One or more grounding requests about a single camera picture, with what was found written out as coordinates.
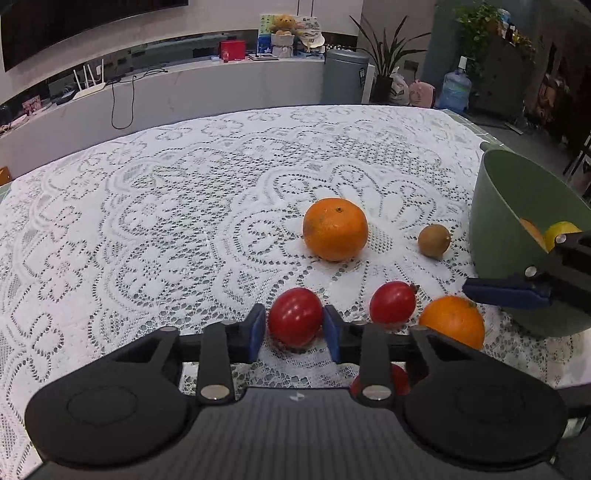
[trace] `metal screw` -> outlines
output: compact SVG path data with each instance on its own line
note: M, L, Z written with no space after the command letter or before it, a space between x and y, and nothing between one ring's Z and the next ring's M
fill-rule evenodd
M202 397L208 400L221 400L230 394L230 389L225 385L207 385L201 389Z
M525 269L525 276L527 278L535 277L536 273L538 273L538 269L533 265Z
M370 400L386 400L392 395L392 391L383 385L370 385L363 389L362 394Z

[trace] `gray trash can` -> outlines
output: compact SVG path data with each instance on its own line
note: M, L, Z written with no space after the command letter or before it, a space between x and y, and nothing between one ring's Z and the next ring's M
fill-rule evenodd
M369 55L362 51L327 50L321 105L361 103Z

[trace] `yellow lemon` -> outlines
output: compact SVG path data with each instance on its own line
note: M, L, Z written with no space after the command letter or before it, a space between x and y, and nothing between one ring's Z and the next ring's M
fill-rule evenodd
M546 230L544 234L544 241L548 252L554 248L554 240L562 233L576 233L580 232L580 228L570 222L558 222Z

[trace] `red tomato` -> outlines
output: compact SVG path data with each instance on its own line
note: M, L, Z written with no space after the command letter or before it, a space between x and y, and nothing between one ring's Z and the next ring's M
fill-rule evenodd
M269 311L269 331L292 348L310 343L322 326L320 299L306 288L292 288L279 295Z
M378 288L369 302L369 316L374 323L405 323L417 308L417 287L392 281Z
M408 375L398 365L390 365L390 379L394 384L394 388L396 388L396 395L408 395L410 393ZM360 387L359 377L355 377L355 380L353 380L353 383L351 383L351 386L349 387L351 395L356 397L359 394Z

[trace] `black pot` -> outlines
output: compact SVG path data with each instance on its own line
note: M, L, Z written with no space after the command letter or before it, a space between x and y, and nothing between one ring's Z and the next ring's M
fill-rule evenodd
M381 75L376 77L372 95L372 100L375 103L388 103L393 80L392 77L382 77Z

